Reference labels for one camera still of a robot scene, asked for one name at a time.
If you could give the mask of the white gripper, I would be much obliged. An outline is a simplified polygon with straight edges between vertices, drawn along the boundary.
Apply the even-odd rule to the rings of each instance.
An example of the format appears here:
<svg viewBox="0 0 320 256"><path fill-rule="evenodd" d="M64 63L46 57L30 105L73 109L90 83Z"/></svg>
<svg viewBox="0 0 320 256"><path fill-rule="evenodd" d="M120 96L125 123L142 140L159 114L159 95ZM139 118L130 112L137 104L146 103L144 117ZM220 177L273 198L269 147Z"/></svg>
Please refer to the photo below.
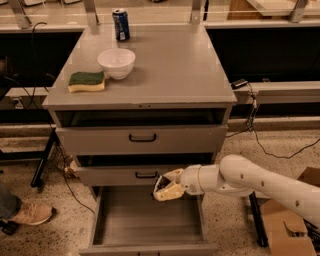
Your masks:
<svg viewBox="0 0 320 256"><path fill-rule="evenodd" d="M199 181L199 170L200 165L192 165L184 170L179 168L163 174L163 177L171 183L158 185L153 192L154 198L163 202L178 199L184 192L189 195L203 194Z"/></svg>

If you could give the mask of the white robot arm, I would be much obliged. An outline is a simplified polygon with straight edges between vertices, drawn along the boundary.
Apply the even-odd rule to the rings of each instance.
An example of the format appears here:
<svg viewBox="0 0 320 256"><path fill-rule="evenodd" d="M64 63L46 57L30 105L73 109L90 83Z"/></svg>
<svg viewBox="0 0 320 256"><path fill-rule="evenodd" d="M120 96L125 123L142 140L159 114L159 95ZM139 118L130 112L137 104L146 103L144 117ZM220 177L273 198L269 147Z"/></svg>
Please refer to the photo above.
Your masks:
<svg viewBox="0 0 320 256"><path fill-rule="evenodd" d="M320 226L320 188L271 172L240 155L227 155L219 164L192 165L159 175L153 196L158 201L181 198L185 193L216 192L244 197L258 191Z"/></svg>

